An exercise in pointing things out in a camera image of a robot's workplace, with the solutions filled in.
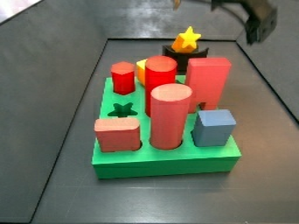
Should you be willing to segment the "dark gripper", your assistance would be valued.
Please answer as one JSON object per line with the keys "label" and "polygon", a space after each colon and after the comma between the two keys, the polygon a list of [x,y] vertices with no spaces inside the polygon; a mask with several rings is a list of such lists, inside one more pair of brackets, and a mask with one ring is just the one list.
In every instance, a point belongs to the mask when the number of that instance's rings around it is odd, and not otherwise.
{"label": "dark gripper", "polygon": [[248,14],[244,24],[247,43],[261,43],[276,28],[277,9],[268,0],[211,0],[215,10],[223,4],[240,4]]}

